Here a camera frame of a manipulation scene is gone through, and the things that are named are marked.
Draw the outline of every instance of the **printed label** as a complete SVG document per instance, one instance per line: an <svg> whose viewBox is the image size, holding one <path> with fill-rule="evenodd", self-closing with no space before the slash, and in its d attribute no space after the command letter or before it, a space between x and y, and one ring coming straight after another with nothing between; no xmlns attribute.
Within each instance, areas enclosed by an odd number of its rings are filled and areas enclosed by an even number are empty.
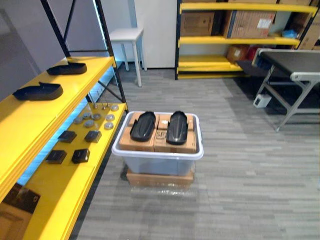
<svg viewBox="0 0 320 240"><path fill-rule="evenodd" d="M258 22L257 29L268 29L270 24L272 22L272 19L266 19L266 18L260 18Z"/></svg>
<svg viewBox="0 0 320 240"><path fill-rule="evenodd" d="M239 57L240 53L241 53L241 51L237 49L234 52L234 56Z"/></svg>

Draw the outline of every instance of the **white stool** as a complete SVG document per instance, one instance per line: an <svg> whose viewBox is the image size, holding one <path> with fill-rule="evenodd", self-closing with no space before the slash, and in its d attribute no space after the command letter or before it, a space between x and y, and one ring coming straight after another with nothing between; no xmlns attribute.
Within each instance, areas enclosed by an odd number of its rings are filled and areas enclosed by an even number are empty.
<svg viewBox="0 0 320 240"><path fill-rule="evenodd" d="M113 43L121 43L122 53L124 56L124 64L125 69L129 71L129 65L126 55L126 50L124 43L130 42L132 43L133 47L133 55L134 55L134 64L135 64L135 71L136 77L138 81L138 86L142 87L141 83L141 76L140 76L140 64L139 64L139 57L141 57L142 67L145 71L147 71L147 66L145 62L145 52L143 47L143 28L118 28L110 33L110 40ZM141 37L141 46L137 46L137 41Z"/></svg>

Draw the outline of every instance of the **white bin rim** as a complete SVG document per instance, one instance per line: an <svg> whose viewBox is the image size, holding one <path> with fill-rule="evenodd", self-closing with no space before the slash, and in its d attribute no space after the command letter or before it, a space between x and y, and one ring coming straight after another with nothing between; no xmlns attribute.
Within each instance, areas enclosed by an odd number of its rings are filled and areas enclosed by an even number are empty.
<svg viewBox="0 0 320 240"><path fill-rule="evenodd" d="M197 115L193 113L186 113L189 115L192 115L195 119L196 123L196 139L198 144L198 152L196 153L174 153L174 152L155 152L155 151L128 151L128 150L121 150L119 149L119 141L120 138L124 132L125 127L128 125L132 114L134 113L144 113L144 111L131 111L129 112L124 122L121 126L121 129L116 136L116 139L112 145L112 153L116 156L121 157L135 157L135 158L153 158L153 159L172 159L172 160L186 160L186 161L196 161L203 157L204 155L204 147L202 143L202 135L201 135L201 128L199 123L199 118ZM172 112L154 112L155 114L170 114L172 115Z"/></svg>

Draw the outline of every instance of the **gray table top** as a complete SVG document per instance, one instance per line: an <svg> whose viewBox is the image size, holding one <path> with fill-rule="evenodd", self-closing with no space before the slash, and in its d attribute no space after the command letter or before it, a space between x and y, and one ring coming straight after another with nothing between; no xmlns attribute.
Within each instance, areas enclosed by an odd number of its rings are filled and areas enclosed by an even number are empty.
<svg viewBox="0 0 320 240"><path fill-rule="evenodd" d="M260 55L288 75L297 72L320 73L320 52L318 51L263 51Z"/></svg>

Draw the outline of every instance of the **black square part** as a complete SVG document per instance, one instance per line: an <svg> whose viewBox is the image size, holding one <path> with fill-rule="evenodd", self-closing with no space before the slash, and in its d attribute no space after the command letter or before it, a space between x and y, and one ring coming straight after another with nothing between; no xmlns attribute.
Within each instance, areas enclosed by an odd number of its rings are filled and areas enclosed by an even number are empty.
<svg viewBox="0 0 320 240"><path fill-rule="evenodd" d="M45 161L48 164L61 164L67 153L63 150L52 150L46 157Z"/></svg>
<svg viewBox="0 0 320 240"><path fill-rule="evenodd" d="M87 148L75 150L71 161L74 164L86 163L89 160L89 155L90 155L90 151Z"/></svg>
<svg viewBox="0 0 320 240"><path fill-rule="evenodd" d="M89 131L84 137L84 140L88 143L97 143L101 136L102 134L100 131Z"/></svg>
<svg viewBox="0 0 320 240"><path fill-rule="evenodd" d="M59 137L58 140L63 143L71 143L77 134L74 131L64 131Z"/></svg>

